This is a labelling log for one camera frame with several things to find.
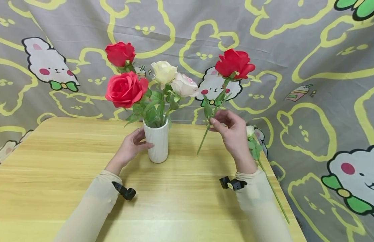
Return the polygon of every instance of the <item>ribbed vase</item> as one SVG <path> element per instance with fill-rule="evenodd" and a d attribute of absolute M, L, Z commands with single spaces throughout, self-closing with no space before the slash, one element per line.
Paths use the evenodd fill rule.
<path fill-rule="evenodd" d="M 144 122 L 144 132 L 147 142 L 154 147 L 148 150 L 149 159 L 154 163 L 162 163 L 168 157 L 168 119 L 163 127 L 151 128 Z"/>

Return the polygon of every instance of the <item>beige sleeve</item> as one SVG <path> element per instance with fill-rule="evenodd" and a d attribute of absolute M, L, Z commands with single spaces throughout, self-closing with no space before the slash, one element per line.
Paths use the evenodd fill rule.
<path fill-rule="evenodd" d="M 276 206 L 266 174 L 261 170 L 253 174 L 237 172 L 236 179 L 247 182 L 244 188 L 236 191 L 236 196 L 250 221 L 255 241 L 291 242 L 287 222 Z"/>
<path fill-rule="evenodd" d="M 53 242 L 95 242 L 119 192 L 112 181 L 121 179 L 103 170 L 86 190 L 80 204 L 61 227 Z"/>

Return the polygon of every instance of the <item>cream rose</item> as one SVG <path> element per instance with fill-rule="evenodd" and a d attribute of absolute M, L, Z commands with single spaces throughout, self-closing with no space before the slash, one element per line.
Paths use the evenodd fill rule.
<path fill-rule="evenodd" d="M 198 85 L 184 74 L 177 73 L 171 82 L 171 87 L 181 97 L 196 97 L 198 95 Z"/>
<path fill-rule="evenodd" d="M 158 61 L 151 64 L 153 71 L 155 72 L 154 79 L 160 83 L 161 89 L 164 89 L 165 84 L 169 84 L 175 79 L 177 74 L 177 67 L 171 66 L 167 61 Z"/>
<path fill-rule="evenodd" d="M 247 133 L 247 137 L 250 138 L 253 136 L 254 134 L 254 126 L 247 126 L 246 127 L 246 133 Z"/>

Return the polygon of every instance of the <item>hand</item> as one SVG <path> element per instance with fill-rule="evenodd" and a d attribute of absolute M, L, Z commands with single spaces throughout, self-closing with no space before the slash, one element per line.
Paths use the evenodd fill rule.
<path fill-rule="evenodd" d="M 121 169 L 126 166 L 136 155 L 153 147 L 152 143 L 142 141 L 145 138 L 144 128 L 138 128 L 124 138 L 123 143 L 116 154 L 109 161 L 105 170 L 119 175 Z"/>
<path fill-rule="evenodd" d="M 210 123 L 213 125 L 210 131 L 216 131 L 222 135 L 227 151 L 234 158 L 237 171 L 247 174 L 256 172 L 256 163 L 247 144 L 245 120 L 230 110 L 219 110 L 215 117 L 210 119 Z"/>

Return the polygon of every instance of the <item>red rose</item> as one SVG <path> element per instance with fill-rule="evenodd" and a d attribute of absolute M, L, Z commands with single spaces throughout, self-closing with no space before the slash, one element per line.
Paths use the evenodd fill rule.
<path fill-rule="evenodd" d="M 234 79 L 247 79 L 249 72 L 254 71 L 255 65 L 250 64 L 249 55 L 244 51 L 228 49 L 225 55 L 219 55 L 220 60 L 215 69 L 224 77 L 229 77 L 234 71 L 239 72 Z"/>
<path fill-rule="evenodd" d="M 133 59 L 135 58 L 135 49 L 131 45 L 131 43 L 125 44 L 122 42 L 116 44 L 109 44 L 105 48 L 106 56 L 108 60 L 117 67 L 124 67 L 125 61 L 129 61 L 129 63 L 133 63 Z"/>
<path fill-rule="evenodd" d="M 130 108 L 138 102 L 148 89 L 148 80 L 138 79 L 134 72 L 124 72 L 109 79 L 105 98 L 116 108 Z"/>

